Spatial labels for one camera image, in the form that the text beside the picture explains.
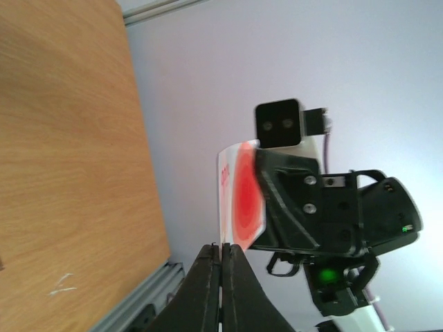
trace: red target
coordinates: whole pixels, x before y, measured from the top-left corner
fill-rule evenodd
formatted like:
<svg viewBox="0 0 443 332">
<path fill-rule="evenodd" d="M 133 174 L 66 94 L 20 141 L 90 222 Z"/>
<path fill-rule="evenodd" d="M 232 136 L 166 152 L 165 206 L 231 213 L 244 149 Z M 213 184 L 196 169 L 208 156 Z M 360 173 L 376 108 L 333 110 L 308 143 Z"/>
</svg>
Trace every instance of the red target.
<svg viewBox="0 0 443 332">
<path fill-rule="evenodd" d="M 249 247 L 261 226 L 262 194 L 254 174 L 255 150 L 242 143 L 233 179 L 233 238 L 243 249 Z"/>
</svg>

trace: robotic arm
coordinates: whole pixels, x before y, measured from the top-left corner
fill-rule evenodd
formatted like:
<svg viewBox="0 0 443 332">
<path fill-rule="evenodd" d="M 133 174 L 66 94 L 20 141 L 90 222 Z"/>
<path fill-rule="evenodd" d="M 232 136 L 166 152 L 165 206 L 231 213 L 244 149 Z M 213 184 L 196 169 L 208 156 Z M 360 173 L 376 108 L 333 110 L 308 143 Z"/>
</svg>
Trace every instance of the robotic arm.
<svg viewBox="0 0 443 332">
<path fill-rule="evenodd" d="M 321 174 L 313 135 L 328 134 L 325 111 L 297 100 L 259 105 L 255 177 L 266 229 L 250 249 L 274 252 L 267 271 L 302 268 L 321 332 L 384 332 L 367 290 L 383 253 L 418 238 L 422 221 L 404 186 L 379 170 Z M 361 176 L 373 183 L 359 187 Z M 273 273 L 276 262 L 292 269 Z M 153 321 L 154 331 L 293 331 L 261 289 L 242 249 L 204 246 L 183 286 Z"/>
</svg>

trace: white card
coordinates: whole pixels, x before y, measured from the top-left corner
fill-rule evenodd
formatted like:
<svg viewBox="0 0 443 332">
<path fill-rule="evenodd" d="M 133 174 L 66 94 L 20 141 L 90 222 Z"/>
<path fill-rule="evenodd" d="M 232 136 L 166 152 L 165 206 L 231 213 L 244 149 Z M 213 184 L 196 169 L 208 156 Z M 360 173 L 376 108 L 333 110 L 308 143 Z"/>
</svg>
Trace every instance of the white card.
<svg viewBox="0 0 443 332">
<path fill-rule="evenodd" d="M 266 228 L 264 199 L 254 174 L 257 146 L 258 140 L 234 144 L 217 158 L 220 243 L 243 250 Z"/>
</svg>

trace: scratch mark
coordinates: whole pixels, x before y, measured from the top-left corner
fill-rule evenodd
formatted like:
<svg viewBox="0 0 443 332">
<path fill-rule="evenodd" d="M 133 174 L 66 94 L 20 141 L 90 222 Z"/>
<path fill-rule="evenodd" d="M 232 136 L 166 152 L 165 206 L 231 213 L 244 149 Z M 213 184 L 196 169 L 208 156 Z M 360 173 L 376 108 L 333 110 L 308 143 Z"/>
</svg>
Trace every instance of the scratch mark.
<svg viewBox="0 0 443 332">
<path fill-rule="evenodd" d="M 60 280 L 58 281 L 58 283 L 55 284 L 55 287 L 59 286 L 63 280 L 65 280 L 67 277 L 69 277 L 70 275 L 74 275 L 73 273 L 67 273 L 65 274 L 63 277 L 60 278 Z"/>
<path fill-rule="evenodd" d="M 77 287 L 57 289 L 57 290 L 53 290 L 52 292 L 50 292 L 49 295 L 52 296 L 52 295 L 55 295 L 60 292 L 66 292 L 66 291 L 71 291 L 71 290 L 74 291 L 75 289 L 77 289 Z"/>
</svg>

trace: cable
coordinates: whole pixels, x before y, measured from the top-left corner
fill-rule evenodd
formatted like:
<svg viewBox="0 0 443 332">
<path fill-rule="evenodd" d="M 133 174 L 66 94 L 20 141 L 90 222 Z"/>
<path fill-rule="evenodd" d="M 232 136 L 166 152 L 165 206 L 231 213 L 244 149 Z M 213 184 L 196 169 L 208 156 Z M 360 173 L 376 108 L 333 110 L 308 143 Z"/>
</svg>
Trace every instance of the cable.
<svg viewBox="0 0 443 332">
<path fill-rule="evenodd" d="M 372 306 L 374 307 L 375 312 L 377 313 L 377 315 L 380 318 L 380 322 L 383 325 L 383 327 L 385 328 L 386 331 L 391 330 L 391 327 L 386 319 L 386 317 L 384 316 L 384 314 L 381 312 L 380 306 L 377 303 L 377 298 L 372 294 L 369 286 L 366 286 L 365 288 L 365 292 L 366 295 L 368 296 L 368 301 L 372 302 Z"/>
<path fill-rule="evenodd" d="M 329 136 L 330 132 L 325 134 L 323 138 L 323 167 L 325 168 L 325 174 L 329 174 Z"/>
<path fill-rule="evenodd" d="M 329 174 L 329 140 L 331 138 L 332 121 L 325 114 L 323 114 L 325 121 L 325 136 L 323 138 L 323 167 L 325 174 Z"/>
</svg>

